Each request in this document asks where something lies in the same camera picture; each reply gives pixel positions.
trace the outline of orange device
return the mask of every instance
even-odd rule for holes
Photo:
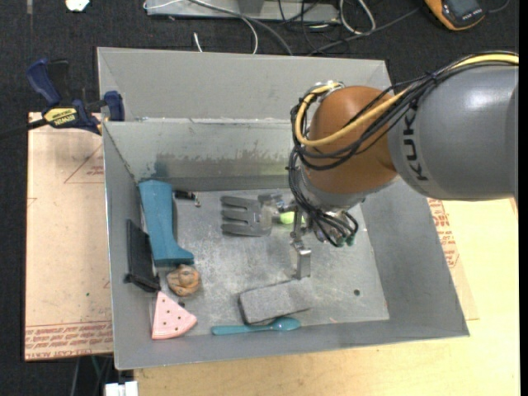
[[[466,30],[482,21],[484,9],[477,0],[424,0],[432,14],[448,29]]]

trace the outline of black plastic piece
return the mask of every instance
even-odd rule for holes
[[[127,256],[129,272],[126,283],[134,283],[147,292],[161,290],[159,277],[153,272],[153,258],[149,236],[130,219],[126,221]]]

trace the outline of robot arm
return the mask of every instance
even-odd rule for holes
[[[512,53],[471,55],[395,95],[398,86],[339,82],[309,90],[291,112],[289,165],[305,229],[351,244],[357,223],[347,211],[399,179],[442,200],[517,200],[518,64]]]

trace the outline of yellow cable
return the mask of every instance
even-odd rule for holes
[[[461,66],[469,65],[469,64],[476,64],[480,62],[508,62],[511,64],[519,64],[519,56],[512,55],[512,54],[483,54],[474,56],[472,58],[469,58],[467,60],[464,60],[463,62],[460,62],[453,66],[451,69],[459,68]],[[376,106],[369,111],[367,111],[362,117],[360,117],[358,120],[356,120],[354,123],[350,123],[345,128],[342,128],[338,130],[337,132],[321,139],[306,139],[303,136],[301,125],[305,116],[305,111],[308,106],[308,104],[314,99],[314,97],[317,96],[317,94],[329,91],[330,89],[334,88],[337,85],[337,83],[331,83],[328,85],[325,85],[320,88],[316,88],[311,93],[306,96],[305,99],[303,99],[303,102],[301,103],[298,111],[297,111],[297,117],[295,118],[295,137],[297,140],[304,145],[310,146],[310,147],[317,147],[320,145],[326,145],[331,144],[337,139],[340,139],[342,136],[350,133],[355,128],[360,127],[363,125],[366,121],[370,120],[372,117],[375,117],[382,113],[383,111],[387,110],[390,106],[392,106],[407,90],[408,88],[405,88],[403,91],[396,94],[394,97],[390,97],[387,101],[381,103],[379,106]]]

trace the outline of small metal object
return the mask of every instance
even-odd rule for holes
[[[301,227],[303,223],[303,216],[297,210],[295,211],[294,217],[294,230],[291,233],[293,238],[291,241],[291,247],[295,250],[297,256],[297,262],[295,267],[295,278],[302,279],[303,277],[310,277],[311,273],[311,256],[312,250],[304,247],[302,240],[302,235],[304,234],[303,228]]]
[[[222,196],[220,201],[227,208],[222,216],[228,220],[222,224],[225,233],[245,236],[267,236],[271,233],[273,195],[259,196],[257,200],[238,196]]]

